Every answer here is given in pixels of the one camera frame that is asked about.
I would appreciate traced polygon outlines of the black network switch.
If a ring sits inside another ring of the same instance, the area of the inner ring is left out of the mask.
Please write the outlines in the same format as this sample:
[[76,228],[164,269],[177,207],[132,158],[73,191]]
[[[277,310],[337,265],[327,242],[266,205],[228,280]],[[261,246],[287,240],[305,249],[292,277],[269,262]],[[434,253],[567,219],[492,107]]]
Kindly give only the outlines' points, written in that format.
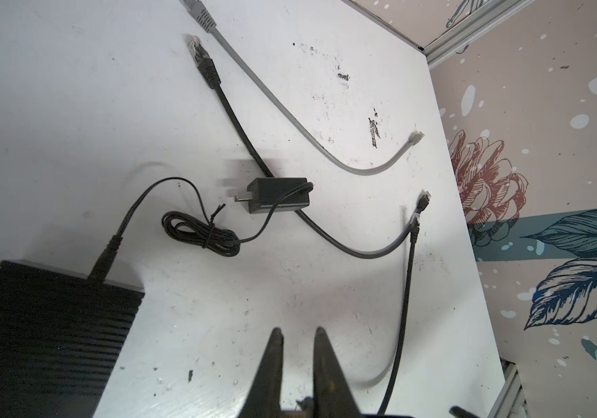
[[144,296],[0,262],[0,417],[94,416]]

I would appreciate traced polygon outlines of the black power adapter with cable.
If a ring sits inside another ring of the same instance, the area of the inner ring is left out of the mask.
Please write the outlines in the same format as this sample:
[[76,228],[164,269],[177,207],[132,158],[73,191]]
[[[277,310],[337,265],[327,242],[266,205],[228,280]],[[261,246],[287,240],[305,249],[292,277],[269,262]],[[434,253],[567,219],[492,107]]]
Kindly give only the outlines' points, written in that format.
[[[131,205],[123,217],[117,231],[112,235],[109,243],[96,260],[87,276],[87,281],[101,284],[105,281],[117,258],[119,247],[123,241],[126,228],[138,210],[138,207],[150,192],[156,187],[169,181],[182,181],[189,186],[194,184],[181,177],[168,177],[149,186]],[[223,257],[232,258],[239,254],[244,243],[256,240],[268,226],[275,212],[295,212],[310,205],[310,192],[314,184],[305,178],[258,178],[251,182],[245,191],[235,197],[237,202],[248,205],[250,214],[265,214],[265,221],[255,235],[241,239],[234,231],[216,226],[215,219],[225,208],[221,204],[212,214],[206,213],[204,201],[197,196],[199,207],[204,219],[198,219],[184,212],[169,211],[163,215],[160,224],[164,232],[173,240],[188,245],[208,249]]]

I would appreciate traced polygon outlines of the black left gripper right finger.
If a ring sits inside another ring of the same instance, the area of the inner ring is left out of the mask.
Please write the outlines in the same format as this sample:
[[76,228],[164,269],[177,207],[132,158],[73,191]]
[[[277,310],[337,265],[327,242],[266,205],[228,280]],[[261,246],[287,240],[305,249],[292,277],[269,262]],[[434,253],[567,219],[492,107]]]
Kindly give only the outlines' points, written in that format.
[[314,417],[363,416],[324,327],[318,327],[314,337],[312,370]]

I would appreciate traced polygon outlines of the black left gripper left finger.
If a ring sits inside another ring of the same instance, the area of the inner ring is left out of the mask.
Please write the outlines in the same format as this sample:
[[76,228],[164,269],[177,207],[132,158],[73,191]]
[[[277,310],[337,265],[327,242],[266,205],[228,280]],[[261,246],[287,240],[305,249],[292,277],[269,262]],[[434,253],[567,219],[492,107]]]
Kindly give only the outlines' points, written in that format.
[[281,417],[281,384],[284,361],[284,336],[272,329],[248,397],[239,417]]

